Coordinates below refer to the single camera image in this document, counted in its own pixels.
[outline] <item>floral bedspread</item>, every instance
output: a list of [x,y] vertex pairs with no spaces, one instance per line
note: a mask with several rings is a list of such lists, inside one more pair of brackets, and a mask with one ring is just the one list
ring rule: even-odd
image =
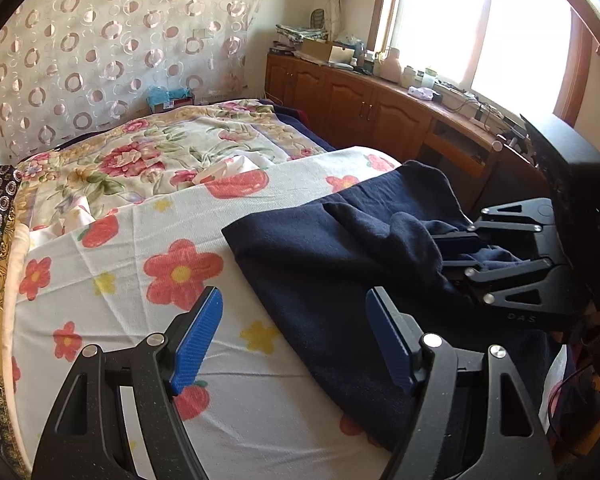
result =
[[320,146],[256,100],[178,108],[19,164],[17,218],[31,229],[43,228],[61,221],[81,197],[91,215],[102,218],[220,178],[219,165],[240,156],[248,159],[248,171],[319,153]]

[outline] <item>yellow flower print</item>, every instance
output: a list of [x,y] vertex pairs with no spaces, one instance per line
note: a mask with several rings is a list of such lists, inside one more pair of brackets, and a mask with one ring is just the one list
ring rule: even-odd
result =
[[93,283],[96,286],[96,296],[116,293],[116,277],[110,272],[103,272],[93,279]]
[[265,328],[261,321],[255,321],[249,328],[240,332],[240,338],[248,341],[247,350],[252,352],[260,350],[265,354],[273,354],[275,350],[273,340],[279,335],[280,330],[274,325]]
[[160,200],[156,200],[154,202],[154,209],[160,213],[164,213],[173,205],[173,202],[168,198],[161,198]]

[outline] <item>circle patterned curtain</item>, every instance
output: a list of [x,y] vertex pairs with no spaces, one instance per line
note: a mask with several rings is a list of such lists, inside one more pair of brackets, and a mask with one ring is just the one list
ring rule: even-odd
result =
[[149,113],[146,89],[196,102],[245,88],[260,0],[26,0],[0,31],[0,142],[11,160]]

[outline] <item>blue gripper pad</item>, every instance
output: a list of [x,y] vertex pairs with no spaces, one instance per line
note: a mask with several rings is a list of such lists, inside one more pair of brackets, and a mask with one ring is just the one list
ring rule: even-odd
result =
[[394,384],[411,395],[417,386],[413,375],[411,354],[402,342],[389,313],[373,290],[366,294],[366,318],[376,336]]
[[177,395],[195,382],[221,318],[222,294],[216,289],[206,299],[176,352],[170,383]]

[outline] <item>cardboard box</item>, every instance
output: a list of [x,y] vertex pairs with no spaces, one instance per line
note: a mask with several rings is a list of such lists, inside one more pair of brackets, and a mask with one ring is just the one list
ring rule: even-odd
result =
[[331,41],[322,43],[315,40],[304,40],[302,42],[301,52],[308,56],[315,57],[325,63],[346,63],[350,64],[354,51],[350,48],[342,48],[333,44]]

